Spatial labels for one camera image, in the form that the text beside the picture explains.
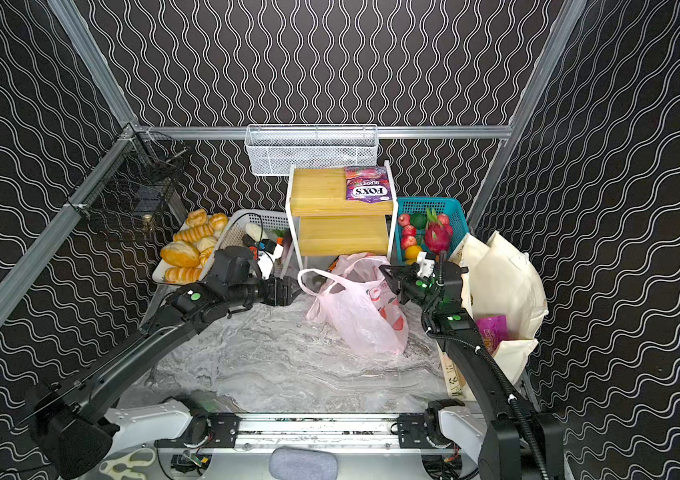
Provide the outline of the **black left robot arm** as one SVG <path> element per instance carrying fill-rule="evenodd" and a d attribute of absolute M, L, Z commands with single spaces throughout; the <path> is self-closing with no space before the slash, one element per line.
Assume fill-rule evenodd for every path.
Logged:
<path fill-rule="evenodd" d="M 106 413 L 133 382 L 214 322 L 260 303 L 289 306 L 301 292 L 293 277 L 265 276 L 245 247 L 217 251 L 201 280 L 171 293 L 114 350 L 62 382 L 27 392 L 25 422 L 33 442 L 62 478 L 86 474 L 106 458 L 122 433 Z"/>

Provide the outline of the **cream canvas tote bag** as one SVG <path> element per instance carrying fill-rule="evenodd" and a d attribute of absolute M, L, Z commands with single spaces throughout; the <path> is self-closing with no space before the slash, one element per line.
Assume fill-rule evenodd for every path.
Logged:
<path fill-rule="evenodd" d="M 450 260 L 468 269 L 462 276 L 462 300 L 472 318 L 506 316 L 511 339 L 503 341 L 491 355 L 511 383 L 517 384 L 548 315 L 540 275 L 529 255 L 498 231 L 486 242 L 467 234 L 462 248 Z"/>

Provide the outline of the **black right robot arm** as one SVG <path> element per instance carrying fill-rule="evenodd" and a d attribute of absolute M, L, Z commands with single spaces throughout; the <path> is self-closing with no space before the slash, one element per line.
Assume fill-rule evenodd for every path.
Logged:
<path fill-rule="evenodd" d="M 430 406 L 430 442 L 459 447 L 482 479 L 564 478 L 562 426 L 552 415 L 537 411 L 514 387 L 463 306 L 468 268 L 425 258 L 380 270 L 401 302 L 420 307 L 425 334 L 467 380 L 482 413 L 476 417 L 455 402 Z"/>

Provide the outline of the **pink plastic grocery bag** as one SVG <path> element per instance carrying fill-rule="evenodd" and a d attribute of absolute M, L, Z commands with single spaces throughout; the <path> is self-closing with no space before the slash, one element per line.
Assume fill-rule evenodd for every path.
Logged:
<path fill-rule="evenodd" d="M 331 271 L 301 270 L 298 284 L 313 298 L 307 319 L 333 327 L 357 355 L 403 354 L 409 325 L 381 270 L 389 264 L 385 256 L 358 253 L 340 256 Z"/>

